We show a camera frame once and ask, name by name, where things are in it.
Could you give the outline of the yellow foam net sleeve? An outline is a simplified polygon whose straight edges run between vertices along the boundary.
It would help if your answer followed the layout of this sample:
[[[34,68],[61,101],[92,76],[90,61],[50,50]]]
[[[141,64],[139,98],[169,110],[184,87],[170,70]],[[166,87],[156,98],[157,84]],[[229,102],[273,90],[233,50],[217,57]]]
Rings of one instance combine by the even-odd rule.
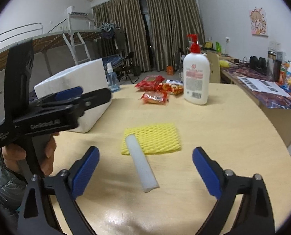
[[[173,123],[158,123],[124,130],[121,155],[130,155],[126,137],[134,134],[145,155],[166,154],[182,149],[180,134]]]

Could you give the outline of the white foam strip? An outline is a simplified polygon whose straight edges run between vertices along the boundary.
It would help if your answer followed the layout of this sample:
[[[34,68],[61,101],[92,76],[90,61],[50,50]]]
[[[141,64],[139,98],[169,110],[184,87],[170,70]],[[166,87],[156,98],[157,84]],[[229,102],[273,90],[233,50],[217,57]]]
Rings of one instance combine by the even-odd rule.
[[[137,137],[134,134],[130,134],[125,138],[125,142],[139,176],[142,190],[145,193],[148,193],[153,189],[159,188],[159,184],[143,150],[141,149]]]

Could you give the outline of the clear spray bottle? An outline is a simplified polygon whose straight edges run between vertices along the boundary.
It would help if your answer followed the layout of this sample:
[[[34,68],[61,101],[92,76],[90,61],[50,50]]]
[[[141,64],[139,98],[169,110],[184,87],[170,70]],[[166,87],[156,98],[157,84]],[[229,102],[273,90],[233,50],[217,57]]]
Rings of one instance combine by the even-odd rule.
[[[107,78],[109,90],[111,92],[117,92],[120,90],[117,74],[113,71],[113,67],[112,67],[111,63],[107,64],[106,78]]]

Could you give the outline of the blue plaid mattress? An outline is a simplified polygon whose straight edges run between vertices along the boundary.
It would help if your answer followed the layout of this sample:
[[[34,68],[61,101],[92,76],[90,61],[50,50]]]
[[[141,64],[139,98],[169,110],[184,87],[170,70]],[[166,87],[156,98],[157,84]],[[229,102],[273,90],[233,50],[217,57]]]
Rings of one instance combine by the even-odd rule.
[[[111,55],[102,58],[104,69],[107,70],[107,64],[111,63],[113,69],[122,66],[124,58],[121,55]]]

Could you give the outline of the black folding chair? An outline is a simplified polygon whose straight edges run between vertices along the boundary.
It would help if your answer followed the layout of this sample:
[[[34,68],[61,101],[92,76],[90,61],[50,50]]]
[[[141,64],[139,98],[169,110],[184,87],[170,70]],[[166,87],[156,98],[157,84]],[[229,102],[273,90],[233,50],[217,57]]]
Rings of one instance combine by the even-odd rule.
[[[141,75],[140,68],[134,65],[134,52],[129,52],[123,61],[121,67],[119,82],[129,80],[132,84],[137,83]]]

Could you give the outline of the white metal bunk bed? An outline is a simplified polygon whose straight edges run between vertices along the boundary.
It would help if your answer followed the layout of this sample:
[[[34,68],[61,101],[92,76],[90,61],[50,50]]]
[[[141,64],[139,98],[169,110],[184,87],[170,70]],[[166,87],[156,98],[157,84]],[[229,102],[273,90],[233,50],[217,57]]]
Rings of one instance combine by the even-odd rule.
[[[5,69],[11,45],[31,39],[36,54],[46,54],[49,49],[67,46],[76,65],[90,61],[88,41],[115,36],[116,22],[99,22],[87,13],[68,12],[67,17],[45,32],[40,22],[24,24],[0,33],[0,72]]]

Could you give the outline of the red snack bag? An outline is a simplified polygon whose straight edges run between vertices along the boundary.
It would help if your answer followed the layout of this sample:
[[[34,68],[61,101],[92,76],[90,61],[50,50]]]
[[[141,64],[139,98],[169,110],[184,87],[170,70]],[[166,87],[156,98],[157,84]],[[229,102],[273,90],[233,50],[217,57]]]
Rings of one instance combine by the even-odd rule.
[[[140,91],[156,91],[164,80],[165,78],[161,75],[150,75],[137,83],[135,87]]]

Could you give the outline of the white air conditioner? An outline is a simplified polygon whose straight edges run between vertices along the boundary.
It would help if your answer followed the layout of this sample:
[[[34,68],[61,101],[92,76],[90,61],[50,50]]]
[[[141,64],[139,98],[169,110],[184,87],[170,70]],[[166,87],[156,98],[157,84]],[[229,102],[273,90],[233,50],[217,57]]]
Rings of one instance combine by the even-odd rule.
[[[80,17],[80,18],[86,18],[89,14],[88,12],[81,11],[75,6],[70,6],[66,9],[67,14],[69,14],[72,17]]]

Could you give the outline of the orange snack bag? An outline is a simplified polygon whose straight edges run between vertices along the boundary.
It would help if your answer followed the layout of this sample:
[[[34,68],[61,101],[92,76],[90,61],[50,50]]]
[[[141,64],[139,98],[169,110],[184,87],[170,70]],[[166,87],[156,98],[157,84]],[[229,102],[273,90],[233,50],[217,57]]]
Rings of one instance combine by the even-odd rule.
[[[157,87],[158,92],[171,94],[171,95],[180,95],[183,94],[183,85],[172,84],[172,83],[160,83]]]

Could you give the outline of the white blue snack packet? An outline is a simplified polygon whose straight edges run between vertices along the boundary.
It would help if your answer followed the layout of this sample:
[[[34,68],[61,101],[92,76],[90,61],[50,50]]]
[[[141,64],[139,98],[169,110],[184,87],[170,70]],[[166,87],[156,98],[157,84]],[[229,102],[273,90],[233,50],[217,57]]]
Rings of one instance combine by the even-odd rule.
[[[183,86],[183,82],[180,80],[166,80],[167,84],[171,84],[171,85],[180,85]]]

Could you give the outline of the brown curtains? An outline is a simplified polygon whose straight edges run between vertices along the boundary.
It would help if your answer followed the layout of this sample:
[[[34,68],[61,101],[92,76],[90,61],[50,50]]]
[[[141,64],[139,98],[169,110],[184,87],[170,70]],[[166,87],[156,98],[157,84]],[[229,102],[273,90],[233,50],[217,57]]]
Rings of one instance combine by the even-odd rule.
[[[116,23],[135,52],[135,64],[143,72],[164,71],[175,64],[179,50],[186,51],[187,35],[197,34],[204,43],[204,27],[196,0],[108,0],[93,7],[98,22]]]

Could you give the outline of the wooden smiley chair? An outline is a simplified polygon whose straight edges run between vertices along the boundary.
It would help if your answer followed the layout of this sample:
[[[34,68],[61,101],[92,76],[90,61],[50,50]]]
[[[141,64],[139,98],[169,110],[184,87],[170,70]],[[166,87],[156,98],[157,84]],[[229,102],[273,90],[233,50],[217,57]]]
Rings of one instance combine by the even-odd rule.
[[[219,56],[214,52],[207,51],[207,58],[210,63],[210,83],[220,83]]]

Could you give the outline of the printed paper sheet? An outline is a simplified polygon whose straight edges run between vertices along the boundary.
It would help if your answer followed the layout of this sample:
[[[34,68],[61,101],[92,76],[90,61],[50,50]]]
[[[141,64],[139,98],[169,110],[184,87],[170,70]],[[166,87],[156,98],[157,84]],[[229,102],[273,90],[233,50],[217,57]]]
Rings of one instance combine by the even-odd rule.
[[[247,78],[247,77],[237,77],[243,84],[245,84],[251,91],[263,92],[275,94],[278,96],[283,96],[290,98],[291,96],[284,91],[281,87],[279,87],[276,83],[270,81],[264,81],[255,78]]]

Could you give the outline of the green bottle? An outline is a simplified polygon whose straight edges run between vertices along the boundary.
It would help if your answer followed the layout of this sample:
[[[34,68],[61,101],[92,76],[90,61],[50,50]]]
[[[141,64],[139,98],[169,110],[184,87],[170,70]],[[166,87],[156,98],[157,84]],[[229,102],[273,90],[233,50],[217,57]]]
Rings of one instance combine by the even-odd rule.
[[[216,52],[218,54],[221,54],[222,53],[222,46],[221,46],[221,44],[218,41],[216,41],[215,43],[216,43]]]

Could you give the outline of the steel thermos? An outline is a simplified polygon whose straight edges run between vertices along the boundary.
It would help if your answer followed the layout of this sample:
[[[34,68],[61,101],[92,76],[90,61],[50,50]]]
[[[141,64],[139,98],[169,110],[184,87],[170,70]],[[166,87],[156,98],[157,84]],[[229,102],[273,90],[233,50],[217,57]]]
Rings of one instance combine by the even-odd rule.
[[[274,82],[278,81],[279,63],[277,60],[277,52],[275,50],[272,50],[272,49],[268,49],[267,75]]]

